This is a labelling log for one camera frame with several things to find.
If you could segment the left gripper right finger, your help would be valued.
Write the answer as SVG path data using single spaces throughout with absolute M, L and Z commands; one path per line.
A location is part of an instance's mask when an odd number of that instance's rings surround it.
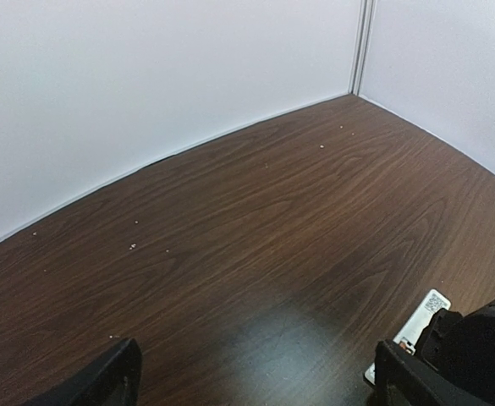
M 467 394 L 454 387 L 391 340 L 376 347 L 378 405 L 466 405 Z

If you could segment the white remote control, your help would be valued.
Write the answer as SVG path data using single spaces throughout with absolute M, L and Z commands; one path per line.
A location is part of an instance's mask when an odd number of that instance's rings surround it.
M 393 339 L 405 352 L 414 355 L 422 331 L 431 318 L 440 310 L 449 310 L 451 302 L 435 288 L 432 288 L 417 306 Z

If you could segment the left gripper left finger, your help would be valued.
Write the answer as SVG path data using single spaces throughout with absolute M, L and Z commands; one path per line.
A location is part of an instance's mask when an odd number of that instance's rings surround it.
M 136 405 L 142 352 L 125 338 L 69 379 L 25 402 L 26 405 Z

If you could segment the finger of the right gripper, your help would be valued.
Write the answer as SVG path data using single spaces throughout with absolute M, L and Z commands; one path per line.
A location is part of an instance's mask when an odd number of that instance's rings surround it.
M 415 357 L 495 405 L 495 300 L 468 315 L 439 310 L 422 331 Z

